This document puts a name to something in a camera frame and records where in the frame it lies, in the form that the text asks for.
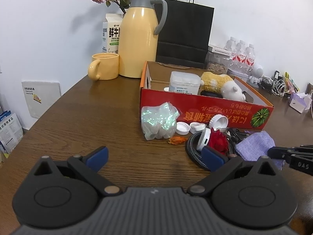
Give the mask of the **purple cloth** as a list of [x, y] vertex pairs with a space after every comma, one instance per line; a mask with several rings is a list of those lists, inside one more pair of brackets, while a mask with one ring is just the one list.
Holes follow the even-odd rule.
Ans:
[[245, 161], [257, 161], [267, 155], [270, 148], [275, 147], [274, 140], [266, 131], [253, 133], [236, 145], [236, 152]]

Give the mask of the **red fabric rose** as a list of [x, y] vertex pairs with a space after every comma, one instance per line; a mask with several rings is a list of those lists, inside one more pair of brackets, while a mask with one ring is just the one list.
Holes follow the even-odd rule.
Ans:
[[220, 130], [210, 129], [210, 139], [208, 146], [216, 150], [220, 154], [228, 155], [231, 154], [229, 143], [226, 135], [224, 135]]

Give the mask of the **white round device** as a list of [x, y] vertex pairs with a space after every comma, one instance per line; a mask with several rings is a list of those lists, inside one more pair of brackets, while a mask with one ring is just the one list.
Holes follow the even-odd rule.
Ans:
[[208, 145], [211, 136], [211, 130], [209, 128], [205, 128], [200, 135], [200, 139], [198, 140], [196, 150], [202, 151], [202, 149]]

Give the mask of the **iridescent plastic bag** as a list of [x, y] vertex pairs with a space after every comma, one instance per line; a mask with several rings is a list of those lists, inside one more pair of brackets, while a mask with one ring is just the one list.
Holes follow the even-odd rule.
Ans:
[[144, 106], [141, 109], [141, 127], [147, 141], [169, 139], [177, 128], [179, 111], [169, 102], [160, 106]]

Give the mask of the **purple white tissue box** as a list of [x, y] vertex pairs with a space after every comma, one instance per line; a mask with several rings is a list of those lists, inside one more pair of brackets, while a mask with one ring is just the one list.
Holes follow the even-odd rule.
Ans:
[[310, 94], [292, 92], [289, 99], [289, 106], [298, 113], [310, 109], [312, 97]]

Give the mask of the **stacked papers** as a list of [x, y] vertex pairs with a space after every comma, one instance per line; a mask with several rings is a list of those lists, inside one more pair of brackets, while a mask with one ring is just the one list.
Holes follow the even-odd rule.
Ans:
[[15, 113], [5, 111], [1, 114], [1, 151], [9, 155], [23, 138], [23, 128]]

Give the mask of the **white ribbed bottle cap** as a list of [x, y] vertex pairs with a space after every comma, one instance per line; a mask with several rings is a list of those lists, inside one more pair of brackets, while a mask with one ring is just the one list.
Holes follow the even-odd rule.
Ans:
[[209, 128], [217, 131], [219, 129], [226, 129], [228, 127], [228, 118], [221, 114], [217, 114], [209, 121]]

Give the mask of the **white small lid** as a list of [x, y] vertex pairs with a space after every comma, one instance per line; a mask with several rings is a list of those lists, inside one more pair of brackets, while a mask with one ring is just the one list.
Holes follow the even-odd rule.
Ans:
[[195, 134], [197, 132], [202, 132], [206, 128], [205, 123], [192, 122], [189, 124], [190, 133]]

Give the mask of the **white robot figurine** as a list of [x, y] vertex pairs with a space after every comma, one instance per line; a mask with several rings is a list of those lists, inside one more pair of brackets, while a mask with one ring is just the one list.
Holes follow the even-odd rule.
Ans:
[[259, 79], [263, 76], [264, 70], [261, 65], [254, 64], [248, 77], [247, 83], [252, 87], [258, 88]]

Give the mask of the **yellow white plush toy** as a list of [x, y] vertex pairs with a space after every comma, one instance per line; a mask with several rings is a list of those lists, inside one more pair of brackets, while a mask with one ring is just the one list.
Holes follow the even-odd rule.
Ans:
[[222, 95], [222, 98], [245, 102], [246, 97], [242, 89], [227, 74], [214, 74], [212, 72], [204, 72], [201, 76], [201, 87], [207, 92]]

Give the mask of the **water bottle middle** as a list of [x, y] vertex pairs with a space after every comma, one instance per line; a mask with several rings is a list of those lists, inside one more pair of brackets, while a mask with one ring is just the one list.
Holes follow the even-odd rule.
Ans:
[[246, 73], [246, 43], [243, 40], [240, 40], [236, 45], [236, 55], [235, 55], [235, 70], [242, 73]]

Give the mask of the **clear food container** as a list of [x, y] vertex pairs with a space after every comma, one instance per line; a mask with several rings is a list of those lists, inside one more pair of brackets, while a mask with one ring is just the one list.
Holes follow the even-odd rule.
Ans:
[[214, 74], [227, 74], [230, 55], [230, 51], [209, 45], [205, 58], [206, 70]]

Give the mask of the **water bottle left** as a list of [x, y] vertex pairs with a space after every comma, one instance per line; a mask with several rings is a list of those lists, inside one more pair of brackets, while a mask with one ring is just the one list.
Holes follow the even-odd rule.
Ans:
[[233, 69], [236, 63], [236, 56], [237, 56], [236, 39], [234, 37], [230, 37], [230, 39], [226, 42], [224, 49], [230, 52], [226, 65], [228, 69]]

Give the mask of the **yellow ceramic mug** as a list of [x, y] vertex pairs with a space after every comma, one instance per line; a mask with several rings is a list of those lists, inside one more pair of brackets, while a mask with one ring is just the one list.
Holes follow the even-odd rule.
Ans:
[[99, 53], [92, 55], [87, 75], [90, 79], [113, 80], [119, 75], [119, 55], [115, 53]]

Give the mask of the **yellow thermos jug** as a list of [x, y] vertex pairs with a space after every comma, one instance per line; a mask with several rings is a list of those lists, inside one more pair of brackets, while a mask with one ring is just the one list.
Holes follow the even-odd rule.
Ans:
[[155, 61], [159, 33], [168, 14], [165, 0], [131, 0], [119, 36], [119, 74], [140, 78], [147, 61]]

